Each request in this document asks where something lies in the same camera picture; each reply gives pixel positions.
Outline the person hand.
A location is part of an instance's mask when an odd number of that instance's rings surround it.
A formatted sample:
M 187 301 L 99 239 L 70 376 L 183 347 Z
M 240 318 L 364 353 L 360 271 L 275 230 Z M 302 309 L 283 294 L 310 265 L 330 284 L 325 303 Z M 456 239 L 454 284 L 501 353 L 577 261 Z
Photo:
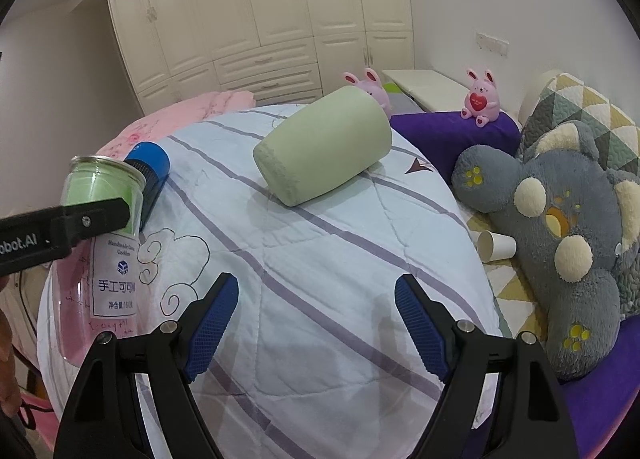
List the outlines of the person hand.
M 7 417 L 13 418 L 21 406 L 21 390 L 15 378 L 15 357 L 9 320 L 0 312 L 0 403 Z

